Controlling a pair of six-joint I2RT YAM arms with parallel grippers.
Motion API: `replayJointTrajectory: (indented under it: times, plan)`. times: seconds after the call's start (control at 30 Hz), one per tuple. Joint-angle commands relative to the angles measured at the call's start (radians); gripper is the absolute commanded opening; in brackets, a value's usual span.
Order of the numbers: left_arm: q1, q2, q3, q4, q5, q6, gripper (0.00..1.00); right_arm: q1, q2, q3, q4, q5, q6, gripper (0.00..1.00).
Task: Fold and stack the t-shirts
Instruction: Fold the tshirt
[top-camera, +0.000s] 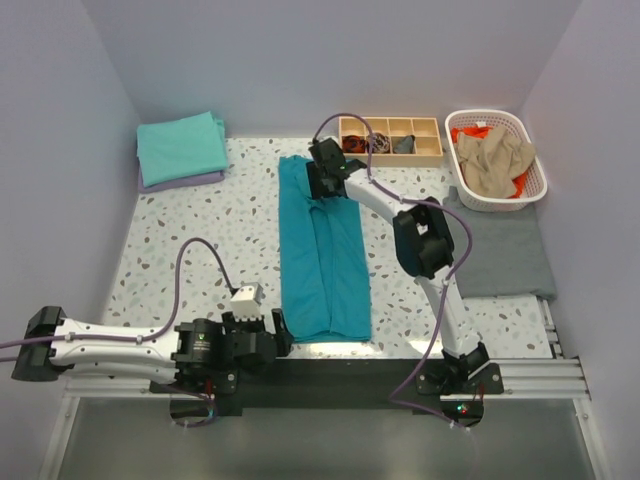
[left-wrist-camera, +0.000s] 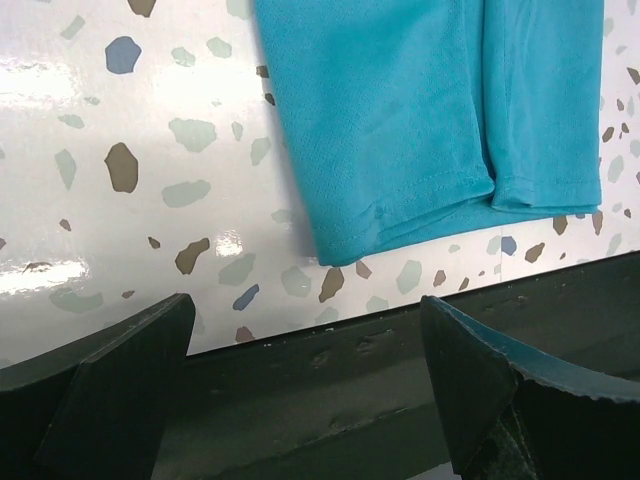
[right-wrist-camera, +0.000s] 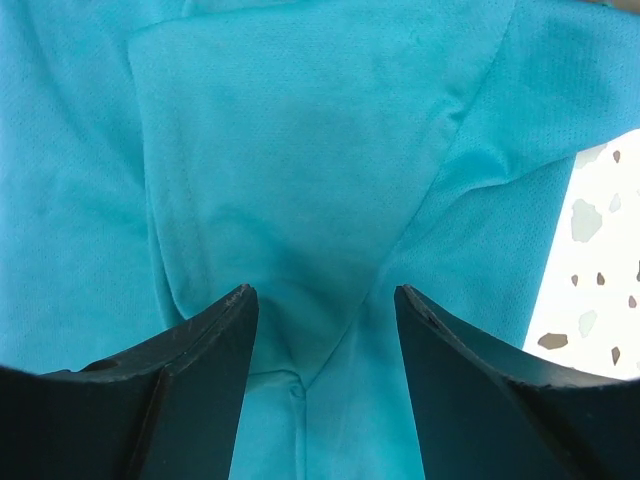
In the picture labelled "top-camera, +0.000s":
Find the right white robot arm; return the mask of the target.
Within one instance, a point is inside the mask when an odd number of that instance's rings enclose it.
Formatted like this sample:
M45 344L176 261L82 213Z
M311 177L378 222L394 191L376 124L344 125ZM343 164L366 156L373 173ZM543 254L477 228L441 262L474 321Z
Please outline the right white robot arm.
M469 392L489 363L486 347L471 324L458 289L454 240L448 210L433 197L410 199L375 180L360 160L348 161L336 141L314 139L307 164L314 199L342 197L371 209L393 229L395 254L402 270L424 290L436 315L443 359L425 361L419 373L437 385Z

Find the teal t shirt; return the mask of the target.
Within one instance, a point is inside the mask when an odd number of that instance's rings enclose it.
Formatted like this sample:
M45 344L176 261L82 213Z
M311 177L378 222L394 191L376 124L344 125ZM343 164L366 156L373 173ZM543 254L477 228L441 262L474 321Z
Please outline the teal t shirt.
M300 156L278 164L284 317L298 343L367 342L371 295L359 205L312 199L312 164Z

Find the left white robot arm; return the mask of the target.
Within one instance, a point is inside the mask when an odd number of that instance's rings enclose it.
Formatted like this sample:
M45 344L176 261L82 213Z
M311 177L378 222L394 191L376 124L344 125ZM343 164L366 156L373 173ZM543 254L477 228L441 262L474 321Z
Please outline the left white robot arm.
M53 382L62 375L145 379L153 392L231 395L241 373L256 375L288 356L293 337L279 309L275 330L262 318L195 319L160 328L126 329L71 319L47 306L28 322L11 377Z

